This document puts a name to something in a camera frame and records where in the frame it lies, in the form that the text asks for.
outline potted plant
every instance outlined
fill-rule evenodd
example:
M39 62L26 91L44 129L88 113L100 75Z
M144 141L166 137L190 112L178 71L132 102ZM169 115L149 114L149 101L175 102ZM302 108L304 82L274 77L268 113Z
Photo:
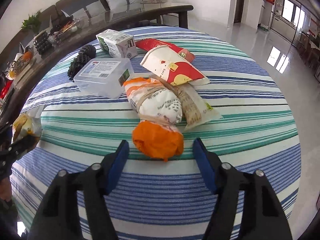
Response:
M33 14L31 16L29 15L29 18L22 22L21 29L24 31L32 30L32 32L35 35L38 35L40 30L40 25L41 25L41 21L39 20L39 17L40 17L40 10L37 11L36 14Z

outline round table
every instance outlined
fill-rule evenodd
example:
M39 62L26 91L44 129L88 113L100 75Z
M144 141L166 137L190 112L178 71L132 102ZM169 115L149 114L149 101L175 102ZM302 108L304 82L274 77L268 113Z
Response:
M13 197L29 229L47 187L61 169L85 170L116 150L122 139L130 144L129 159L116 189L106 197L119 239L201 239L216 196L205 187L192 155L200 137L207 150L238 170L265 172L289 217L297 197L301 156L292 112L268 72L245 53L205 33L176 27L143 27L124 31L135 40L157 38L196 55L192 64L211 81L195 87L223 119L184 132L184 152L169 162L140 153L131 133L140 119L125 94L108 99L80 92L67 77L78 50L70 53L38 83L23 107L47 105L41 115L43 133L38 146L12 167ZM97 40L97 57L109 57ZM137 75L145 51L131 59ZM182 130L185 122L178 125ZM243 194L231 238L241 222ZM84 200L78 194L83 235L91 239Z

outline black decorative vase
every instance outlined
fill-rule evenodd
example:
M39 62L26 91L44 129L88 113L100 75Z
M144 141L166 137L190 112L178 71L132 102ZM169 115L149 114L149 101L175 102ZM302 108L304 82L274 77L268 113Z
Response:
M52 44L48 41L49 35L46 31L40 32L35 38L33 43L40 55L44 54L47 50L51 49Z

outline orange plastic bag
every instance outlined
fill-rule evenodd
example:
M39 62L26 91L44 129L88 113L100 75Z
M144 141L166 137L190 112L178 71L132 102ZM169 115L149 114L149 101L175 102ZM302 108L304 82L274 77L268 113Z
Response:
M141 118L132 141L145 155L168 161L183 152L183 135L175 127L182 108L175 94L153 78L135 78L124 83L128 101Z

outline kitchen counter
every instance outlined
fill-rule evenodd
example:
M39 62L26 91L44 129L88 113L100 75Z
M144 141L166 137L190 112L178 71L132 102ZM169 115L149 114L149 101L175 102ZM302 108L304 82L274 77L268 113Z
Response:
M297 28L285 18L274 15L271 29L281 34L284 38L291 42L294 38Z

